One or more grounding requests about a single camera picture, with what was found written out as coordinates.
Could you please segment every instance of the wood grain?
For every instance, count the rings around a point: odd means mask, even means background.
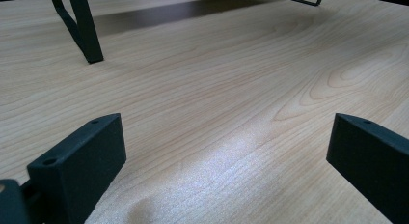
[[[408,7],[89,1],[93,65],[50,0],[0,3],[0,178],[121,112],[128,160],[87,223],[389,222],[325,155],[336,112],[409,137]]]

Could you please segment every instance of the light wood surface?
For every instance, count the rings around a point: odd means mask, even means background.
[[[409,7],[89,2],[94,65],[50,0],[0,3],[0,178],[120,112],[128,160],[87,223],[389,223],[325,156],[336,112],[409,137]]]

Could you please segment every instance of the screw hole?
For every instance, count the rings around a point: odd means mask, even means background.
[[[48,166],[48,165],[51,165],[51,164],[55,163],[56,161],[57,161],[56,158],[49,158],[49,159],[45,160],[42,164],[45,165],[45,166]]]

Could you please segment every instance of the wooden table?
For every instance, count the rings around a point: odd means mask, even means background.
[[[50,0],[0,3],[1,178],[121,112],[128,160],[87,223],[388,223],[325,155],[336,112],[409,137],[408,7],[89,2],[93,65]]]

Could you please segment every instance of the wooden tabletop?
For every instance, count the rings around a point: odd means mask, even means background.
[[[0,3],[0,178],[119,112],[127,162],[87,223],[389,223],[325,156],[337,112],[409,137],[409,7],[89,2],[93,65],[50,0]]]

